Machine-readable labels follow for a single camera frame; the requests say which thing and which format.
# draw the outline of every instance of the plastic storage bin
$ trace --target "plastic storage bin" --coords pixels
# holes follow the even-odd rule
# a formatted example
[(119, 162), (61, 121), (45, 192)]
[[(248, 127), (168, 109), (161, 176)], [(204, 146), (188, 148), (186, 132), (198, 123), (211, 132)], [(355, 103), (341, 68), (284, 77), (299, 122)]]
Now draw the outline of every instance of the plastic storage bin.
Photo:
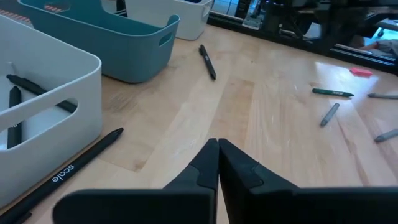
[(181, 18), (177, 37), (196, 40), (205, 31), (213, 0), (192, 3), (184, 0), (126, 0), (127, 16), (154, 26), (166, 25), (167, 18)]
[[(0, 208), (94, 141), (102, 129), (101, 60), (12, 19), (0, 16)], [(9, 108), (7, 74), (49, 92), (24, 89)], [(73, 114), (54, 105), (77, 103)], [(22, 121), (23, 143), (6, 149), (7, 129)]]
[(44, 9), (47, 1), (19, 0), (23, 16), (35, 29), (97, 55), (105, 75), (144, 82), (170, 60), (180, 21), (176, 15), (159, 28), (105, 12), (101, 0), (69, 0), (69, 10), (58, 13)]

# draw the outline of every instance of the pink eraser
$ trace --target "pink eraser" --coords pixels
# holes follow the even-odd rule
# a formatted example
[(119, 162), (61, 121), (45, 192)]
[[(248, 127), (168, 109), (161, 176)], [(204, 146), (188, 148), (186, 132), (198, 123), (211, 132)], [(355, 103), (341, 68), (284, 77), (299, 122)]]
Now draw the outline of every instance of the pink eraser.
[(362, 68), (352, 68), (350, 69), (350, 71), (355, 75), (365, 76), (365, 77), (369, 77), (373, 74), (371, 71)]

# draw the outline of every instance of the black metal frame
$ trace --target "black metal frame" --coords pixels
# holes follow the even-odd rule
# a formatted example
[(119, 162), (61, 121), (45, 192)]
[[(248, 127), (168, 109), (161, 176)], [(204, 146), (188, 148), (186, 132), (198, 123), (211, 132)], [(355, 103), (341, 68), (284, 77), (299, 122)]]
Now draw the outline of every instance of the black metal frame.
[(225, 28), (242, 34), (251, 35), (253, 37), (269, 40), (278, 44), (295, 47), (297, 49), (306, 50), (308, 52), (320, 54), (326, 57), (335, 58), (349, 63), (354, 63), (364, 67), (374, 68), (383, 72), (393, 73), (398, 75), (398, 60), (387, 57), (378, 57), (371, 54), (366, 54), (349, 47), (336, 45), (328, 52), (323, 52), (314, 47), (313, 44), (302, 40), (284, 37), (283, 35), (272, 35), (261, 30), (254, 30), (242, 26), (243, 20), (227, 15), (222, 15), (217, 12), (210, 12), (207, 24)]

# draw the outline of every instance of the marker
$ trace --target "marker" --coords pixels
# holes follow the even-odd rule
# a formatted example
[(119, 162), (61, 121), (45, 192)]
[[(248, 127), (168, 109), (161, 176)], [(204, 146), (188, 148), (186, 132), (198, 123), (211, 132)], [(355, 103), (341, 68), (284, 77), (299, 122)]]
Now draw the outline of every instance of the marker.
[(313, 93), (324, 94), (324, 95), (332, 95), (332, 96), (342, 96), (342, 97), (351, 97), (354, 96), (352, 93), (345, 93), (341, 91), (334, 91), (334, 90), (322, 90), (318, 88), (312, 89)]
[[(21, 91), (14, 86), (10, 90), (9, 107), (12, 108), (22, 102)], [(7, 148), (10, 149), (22, 142), (22, 122), (8, 128)]]
[(338, 107), (340, 106), (340, 104), (335, 103), (332, 108), (330, 109), (330, 111), (326, 114), (326, 116), (322, 119), (321, 121), (321, 127), (325, 127), (329, 121), (331, 120), (331, 118), (333, 117), (333, 115), (335, 115)]
[(32, 215), (30, 210), (56, 191), (63, 183), (103, 152), (108, 146), (112, 145), (112, 143), (120, 137), (122, 132), (123, 128), (119, 128), (99, 140), (81, 156), (77, 157), (74, 161), (61, 169), (58, 174), (44, 182), (44, 184), (2, 214), (0, 216), (0, 224), (22, 223), (27, 220)]
[(207, 54), (205, 46), (203, 44), (200, 45), (199, 48), (199, 53), (200, 55), (203, 56), (203, 59), (205, 59), (205, 64), (207, 67), (207, 70), (209, 71), (210, 77), (212, 80), (216, 80), (216, 72), (214, 71), (213, 65), (211, 64), (209, 55)]
[[(21, 77), (18, 77), (17, 75), (7, 75), (7, 78), (13, 84), (20, 86), (21, 88), (23, 88), (33, 94), (41, 95), (41, 94), (48, 92), (47, 90), (44, 90), (43, 88), (41, 88), (38, 84), (36, 84), (26, 78), (21, 78)], [(73, 103), (69, 103), (66, 100), (57, 104), (57, 106), (66, 110), (69, 113), (73, 113), (77, 109), (76, 105), (74, 105)]]
[(398, 95), (383, 95), (383, 94), (377, 94), (377, 93), (369, 93), (368, 97), (398, 100)]
[(390, 138), (393, 138), (395, 136), (398, 136), (398, 129), (394, 129), (392, 131), (384, 133), (384, 134), (378, 136), (374, 141), (375, 142), (383, 142), (383, 141), (386, 141), (386, 140), (388, 140)]

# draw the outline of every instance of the teal plastic bin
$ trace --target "teal plastic bin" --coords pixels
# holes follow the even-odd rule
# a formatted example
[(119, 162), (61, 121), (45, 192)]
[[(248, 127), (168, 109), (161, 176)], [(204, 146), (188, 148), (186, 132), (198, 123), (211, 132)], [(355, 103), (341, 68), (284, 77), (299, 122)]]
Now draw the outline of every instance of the teal plastic bin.
[(104, 75), (127, 83), (147, 81), (166, 67), (180, 22), (172, 15), (165, 27), (151, 26), (106, 12), (101, 0), (68, 0), (69, 10), (58, 13), (44, 8), (54, 0), (18, 1), (35, 29), (97, 55)]

